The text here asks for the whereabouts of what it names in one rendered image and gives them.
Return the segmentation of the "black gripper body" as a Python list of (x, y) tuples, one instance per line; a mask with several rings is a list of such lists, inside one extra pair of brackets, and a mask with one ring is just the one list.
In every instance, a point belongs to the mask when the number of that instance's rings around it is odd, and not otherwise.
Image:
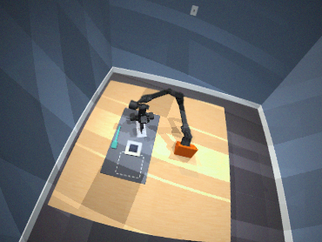
[(135, 115), (135, 113), (130, 113), (130, 121), (134, 121), (135, 119), (138, 120), (139, 119), (139, 115), (141, 115), (141, 114), (143, 114), (143, 115), (147, 114), (147, 117), (150, 120), (154, 119), (153, 112), (148, 112), (148, 113), (140, 113), (140, 112), (138, 112), (137, 115)]

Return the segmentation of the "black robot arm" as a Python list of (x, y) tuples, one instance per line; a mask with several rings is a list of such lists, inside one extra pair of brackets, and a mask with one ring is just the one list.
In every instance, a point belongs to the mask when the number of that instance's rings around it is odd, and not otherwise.
[[(140, 113), (146, 113), (146, 110), (149, 110), (149, 105), (148, 104), (142, 104), (142, 103), (148, 103), (152, 99), (156, 97), (161, 97), (163, 95), (170, 94), (173, 97), (176, 98), (180, 110), (180, 115), (182, 119), (182, 126), (181, 127), (181, 132), (184, 133), (184, 137), (182, 138), (181, 145), (182, 146), (190, 146), (192, 135), (191, 135), (191, 128), (188, 125), (187, 122), (187, 117), (185, 113), (185, 108), (184, 108), (184, 94), (181, 92), (173, 91), (172, 89), (167, 89), (167, 90), (162, 90), (158, 91), (152, 94), (144, 94), (141, 96), (141, 98), (138, 101), (134, 101), (133, 99), (129, 103), (129, 108), (136, 110), (138, 108), (138, 111)], [(140, 104), (139, 104), (140, 103)], [(140, 124), (146, 124), (150, 122), (150, 119), (147, 117), (147, 114), (139, 115), (140, 118)]]

